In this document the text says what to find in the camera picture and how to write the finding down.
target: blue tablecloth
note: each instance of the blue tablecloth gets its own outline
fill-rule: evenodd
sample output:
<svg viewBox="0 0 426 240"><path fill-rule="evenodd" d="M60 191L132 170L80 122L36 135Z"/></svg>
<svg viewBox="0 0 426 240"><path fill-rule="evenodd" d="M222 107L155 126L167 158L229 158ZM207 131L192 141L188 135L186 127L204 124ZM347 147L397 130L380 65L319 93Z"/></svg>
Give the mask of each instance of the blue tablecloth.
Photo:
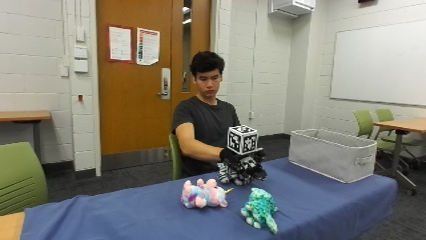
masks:
<svg viewBox="0 0 426 240"><path fill-rule="evenodd" d="M397 183L391 178L373 175L344 184L288 159L265 162L264 168L267 181L222 185L235 188L228 208L187 209L182 179L30 208L22 239L353 239L392 213ZM200 177L218 175L192 182ZM253 228L240 214L252 187L276 200L277 235Z"/></svg>

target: man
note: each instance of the man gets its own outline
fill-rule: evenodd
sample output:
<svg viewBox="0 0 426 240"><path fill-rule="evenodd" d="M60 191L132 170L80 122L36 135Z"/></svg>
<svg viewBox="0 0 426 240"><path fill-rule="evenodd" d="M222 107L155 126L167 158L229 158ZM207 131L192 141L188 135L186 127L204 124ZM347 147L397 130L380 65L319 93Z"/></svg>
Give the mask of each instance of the man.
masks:
<svg viewBox="0 0 426 240"><path fill-rule="evenodd" d="M198 94L178 105L172 123L183 152L184 177L218 171L218 162L236 155L227 148L228 129L240 125L236 108L216 98L224 68L225 61L215 52L199 52L192 59Z"/></svg>

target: pink stuffed animal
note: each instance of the pink stuffed animal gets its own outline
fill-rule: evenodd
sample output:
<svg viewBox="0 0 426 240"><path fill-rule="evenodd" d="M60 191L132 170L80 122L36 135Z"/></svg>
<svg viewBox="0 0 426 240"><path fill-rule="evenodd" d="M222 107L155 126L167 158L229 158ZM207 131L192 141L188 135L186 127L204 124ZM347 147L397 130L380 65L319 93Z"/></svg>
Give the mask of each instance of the pink stuffed animal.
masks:
<svg viewBox="0 0 426 240"><path fill-rule="evenodd" d="M218 186L215 179L210 179L204 183L203 179L198 180L198 186L192 185L188 180L184 183L182 202L187 208L227 207L225 190Z"/></svg>

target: chair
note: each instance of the chair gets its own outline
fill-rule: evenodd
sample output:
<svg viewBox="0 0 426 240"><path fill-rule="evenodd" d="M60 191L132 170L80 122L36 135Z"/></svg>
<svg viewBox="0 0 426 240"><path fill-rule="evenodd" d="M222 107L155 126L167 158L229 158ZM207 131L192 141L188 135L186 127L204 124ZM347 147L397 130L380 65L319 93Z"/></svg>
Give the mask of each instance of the chair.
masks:
<svg viewBox="0 0 426 240"><path fill-rule="evenodd" d="M47 203L48 188L30 143L0 145L0 216Z"/></svg>
<svg viewBox="0 0 426 240"><path fill-rule="evenodd" d="M377 109L376 110L376 114L377 114L377 118L379 118L380 122L393 121L395 120L395 115L393 115L391 109ZM397 142L397 137L396 136L391 136L391 134L393 132L393 129L387 128L387 127L380 127L375 139L376 140L379 139L379 137L380 137L383 132L388 132L388 136L381 137L381 139L384 141L387 141L387 142L396 143ZM420 139L404 137L403 138L403 145L405 145L405 146L423 146L424 142ZM417 168L420 166L420 164L421 164L421 160L409 151L409 149L405 148L404 150L407 151L408 154L411 154L413 159L416 159L417 165L415 165L413 168Z"/></svg>
<svg viewBox="0 0 426 240"><path fill-rule="evenodd" d="M178 137L170 134L171 160L174 161L174 180L180 179L183 175L182 149L179 147Z"/></svg>
<svg viewBox="0 0 426 240"><path fill-rule="evenodd" d="M357 137L367 137L371 138L373 134L373 129L375 129L375 122L373 122L373 117L372 114L368 110L356 110L355 115L357 118L357 123L359 123L359 134ZM396 149L396 143L393 142L387 142L384 140L376 140L377 142L377 151L383 153L383 155L389 158L392 161L392 158L387 154L393 154L395 149ZM401 159L400 162L409 168L409 164Z"/></svg>

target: black t-shirt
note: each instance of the black t-shirt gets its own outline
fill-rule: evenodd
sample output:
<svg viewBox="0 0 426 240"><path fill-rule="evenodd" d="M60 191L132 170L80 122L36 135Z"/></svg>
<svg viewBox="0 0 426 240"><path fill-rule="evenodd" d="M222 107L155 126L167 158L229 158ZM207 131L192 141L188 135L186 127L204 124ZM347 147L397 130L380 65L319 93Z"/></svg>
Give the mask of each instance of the black t-shirt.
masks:
<svg viewBox="0 0 426 240"><path fill-rule="evenodd" d="M240 125L235 106L218 99L218 105L210 105L198 97L183 101L175 110L172 131L183 123L195 126L196 139L215 147L227 147L227 135L229 127ZM183 173L188 176L218 171L216 162L196 160L183 156Z"/></svg>

